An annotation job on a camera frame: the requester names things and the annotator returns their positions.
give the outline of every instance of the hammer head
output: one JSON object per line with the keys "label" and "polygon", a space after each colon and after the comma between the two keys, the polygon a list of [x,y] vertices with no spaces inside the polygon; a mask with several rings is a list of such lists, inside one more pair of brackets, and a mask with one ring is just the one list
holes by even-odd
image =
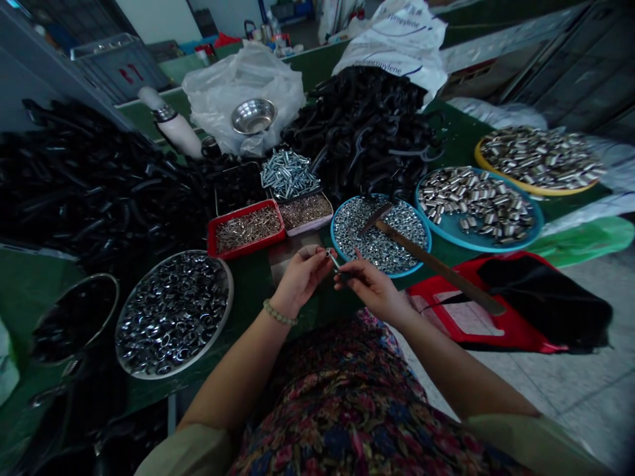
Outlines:
{"label": "hammer head", "polygon": [[362,236],[364,236],[369,229],[375,226],[375,223],[377,223],[377,221],[381,220],[383,217],[388,215],[390,213],[390,210],[392,210],[393,208],[394,208],[394,204],[391,202],[388,202],[387,204],[383,205],[379,210],[374,212],[369,217],[369,219],[366,220],[366,224],[364,225],[362,230],[359,233],[357,233],[357,237],[361,238]]}

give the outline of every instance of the beaded bracelet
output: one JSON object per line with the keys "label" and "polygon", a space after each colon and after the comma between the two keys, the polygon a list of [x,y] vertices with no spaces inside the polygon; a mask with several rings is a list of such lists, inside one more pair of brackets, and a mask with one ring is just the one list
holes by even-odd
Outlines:
{"label": "beaded bracelet", "polygon": [[276,319],[276,321],[282,324],[290,325],[290,326],[298,325],[297,319],[287,319],[285,316],[283,316],[278,311],[276,311],[273,307],[271,307],[271,304],[269,304],[269,302],[270,302],[270,299],[265,299],[265,302],[263,302],[263,307],[265,308],[265,311],[267,311],[271,315],[271,317]]}

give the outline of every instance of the red container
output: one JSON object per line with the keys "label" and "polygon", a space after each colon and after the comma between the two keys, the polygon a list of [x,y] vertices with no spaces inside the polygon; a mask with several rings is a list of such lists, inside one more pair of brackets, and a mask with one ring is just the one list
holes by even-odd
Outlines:
{"label": "red container", "polygon": [[[246,245],[243,245],[238,248],[234,248],[229,251],[224,251],[222,253],[218,253],[216,250],[216,229],[219,225],[223,223],[227,223],[229,220],[234,218],[238,218],[241,216],[249,215],[251,212],[257,212],[258,210],[262,210],[263,208],[271,207],[275,210],[276,215],[278,217],[278,221],[280,222],[280,231],[275,233],[274,235],[260,238],[256,241],[252,241]],[[208,234],[207,234],[207,254],[214,258],[221,258],[224,260],[230,260],[233,258],[238,258],[241,256],[248,255],[249,253],[253,253],[254,251],[258,251],[260,249],[266,248],[268,246],[274,245],[279,241],[282,241],[285,236],[284,232],[284,222],[282,221],[282,216],[280,215],[280,210],[278,209],[278,204],[271,200],[263,200],[262,202],[258,202],[254,205],[249,205],[240,210],[236,210],[232,213],[228,213],[227,215],[220,216],[218,218],[214,218],[207,225]]]}
{"label": "red container", "polygon": [[[465,263],[455,266],[454,270],[482,290],[488,290],[487,284],[485,284],[478,275],[478,269],[483,266],[485,261],[491,259],[515,260],[523,256],[531,256],[542,264],[553,268],[547,260],[538,255],[533,255],[526,251],[518,251],[508,255],[497,255],[466,261]],[[442,301],[443,299],[441,299],[439,295],[454,291],[458,290],[441,276],[428,278],[407,290],[410,296],[421,296],[429,305],[434,305]],[[555,352],[565,352],[568,350],[568,347],[565,345],[555,345],[549,342],[544,335],[538,332],[528,321],[523,319],[501,296],[495,296],[494,299],[505,304],[507,308],[507,312],[503,315],[497,317],[489,315],[494,326],[503,331],[502,335],[475,335],[465,333],[454,322],[454,319],[445,309],[444,305],[430,307],[429,310],[436,315],[436,319],[441,322],[441,325],[447,331],[447,335],[454,342],[524,350],[525,352],[539,352],[541,354],[553,354]]]}

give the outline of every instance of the silver metal bowl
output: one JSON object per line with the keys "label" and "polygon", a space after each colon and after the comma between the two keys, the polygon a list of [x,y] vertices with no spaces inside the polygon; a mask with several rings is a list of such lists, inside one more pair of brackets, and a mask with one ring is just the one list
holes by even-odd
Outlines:
{"label": "silver metal bowl", "polygon": [[239,134],[250,136],[266,130],[275,120],[278,110],[267,99],[249,99],[232,112],[232,126]]}

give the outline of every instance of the wrist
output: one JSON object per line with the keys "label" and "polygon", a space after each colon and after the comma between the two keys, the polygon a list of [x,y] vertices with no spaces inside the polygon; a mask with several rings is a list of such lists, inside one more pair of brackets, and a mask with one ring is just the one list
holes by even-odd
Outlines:
{"label": "wrist", "polygon": [[405,305],[399,308],[397,312],[393,313],[389,324],[403,334],[403,332],[408,327],[412,326],[412,324],[418,325],[421,321],[426,321],[426,319],[416,312],[416,310],[414,310],[410,305]]}
{"label": "wrist", "polygon": [[274,310],[278,311],[287,319],[295,320],[298,318],[298,314],[300,313],[300,306],[297,306],[293,299],[281,296],[278,293],[275,293],[271,297],[269,304]]}

